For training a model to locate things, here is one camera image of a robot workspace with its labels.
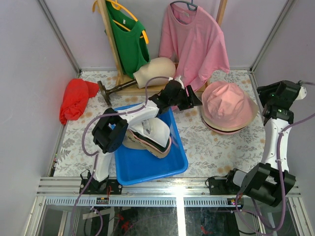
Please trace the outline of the white baseball cap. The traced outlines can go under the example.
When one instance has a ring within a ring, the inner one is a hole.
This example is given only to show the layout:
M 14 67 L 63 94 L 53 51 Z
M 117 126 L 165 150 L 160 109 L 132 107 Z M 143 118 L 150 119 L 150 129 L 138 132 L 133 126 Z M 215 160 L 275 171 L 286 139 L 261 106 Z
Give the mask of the white baseball cap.
M 140 134 L 151 139 L 162 147 L 167 146 L 170 136 L 170 129 L 167 124 L 159 118 L 150 118 L 141 122 Z

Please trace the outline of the beige mannequin head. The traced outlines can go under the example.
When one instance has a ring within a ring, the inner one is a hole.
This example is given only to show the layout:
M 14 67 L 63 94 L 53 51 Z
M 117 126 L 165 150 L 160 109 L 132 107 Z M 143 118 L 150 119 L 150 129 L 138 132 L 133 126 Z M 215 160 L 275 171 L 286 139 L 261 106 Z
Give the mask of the beige mannequin head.
M 151 60 L 146 65 L 143 65 L 133 74 L 134 79 L 137 81 L 139 89 L 145 87 L 146 83 L 153 77 L 158 77 L 150 81 L 148 86 L 162 86 L 168 83 L 169 77 L 174 77 L 176 66 L 174 62 L 165 57 L 156 58 Z

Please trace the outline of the black cap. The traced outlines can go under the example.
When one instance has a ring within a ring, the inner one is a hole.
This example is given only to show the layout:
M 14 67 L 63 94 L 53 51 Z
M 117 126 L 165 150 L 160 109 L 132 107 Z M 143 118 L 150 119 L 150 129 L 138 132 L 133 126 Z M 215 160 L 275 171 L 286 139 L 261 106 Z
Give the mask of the black cap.
M 133 136 L 140 145 L 142 145 L 146 148 L 154 149 L 160 153 L 166 153 L 171 148 L 172 142 L 171 142 L 170 137 L 167 140 L 166 146 L 163 147 L 162 145 L 158 144 L 157 142 L 152 141 L 151 139 L 148 139 L 148 138 L 146 138 L 146 137 L 144 137 L 138 133 L 133 133 Z

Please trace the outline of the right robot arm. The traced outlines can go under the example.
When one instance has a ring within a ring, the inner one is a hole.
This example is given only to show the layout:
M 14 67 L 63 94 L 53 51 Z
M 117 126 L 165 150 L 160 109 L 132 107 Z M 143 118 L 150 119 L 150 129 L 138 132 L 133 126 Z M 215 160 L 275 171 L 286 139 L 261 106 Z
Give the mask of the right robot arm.
M 263 107 L 266 142 L 259 162 L 248 173 L 233 169 L 224 182 L 230 194 L 240 192 L 269 206 L 276 207 L 296 183 L 287 164 L 288 137 L 294 124 L 290 107 L 306 97 L 303 82 L 288 80 L 257 88 Z

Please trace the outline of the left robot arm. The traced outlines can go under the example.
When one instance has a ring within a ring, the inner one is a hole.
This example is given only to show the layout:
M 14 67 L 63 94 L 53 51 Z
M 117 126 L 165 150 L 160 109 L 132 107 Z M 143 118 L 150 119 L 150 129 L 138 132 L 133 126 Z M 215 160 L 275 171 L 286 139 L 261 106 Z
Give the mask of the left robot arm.
M 107 190 L 109 178 L 109 165 L 114 151 L 123 143 L 127 130 L 141 124 L 143 121 L 153 119 L 164 114 L 170 107 L 177 106 L 179 110 L 186 110 L 201 106 L 191 86 L 184 87 L 181 80 L 169 79 L 159 93 L 146 97 L 145 102 L 120 112 L 108 108 L 92 130 L 93 142 L 99 147 L 93 167 L 93 180 L 91 189 L 102 194 Z

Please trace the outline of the blue plastic bin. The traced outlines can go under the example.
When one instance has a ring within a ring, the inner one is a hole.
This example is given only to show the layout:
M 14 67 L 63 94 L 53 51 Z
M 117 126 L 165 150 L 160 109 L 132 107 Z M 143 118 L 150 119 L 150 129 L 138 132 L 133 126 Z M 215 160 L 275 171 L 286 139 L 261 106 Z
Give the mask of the blue plastic bin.
M 147 150 L 120 146 L 115 151 L 116 177 L 121 185 L 133 185 L 185 172 L 188 159 L 182 145 L 172 110 L 158 117 L 170 128 L 171 147 L 165 158 L 159 159 Z

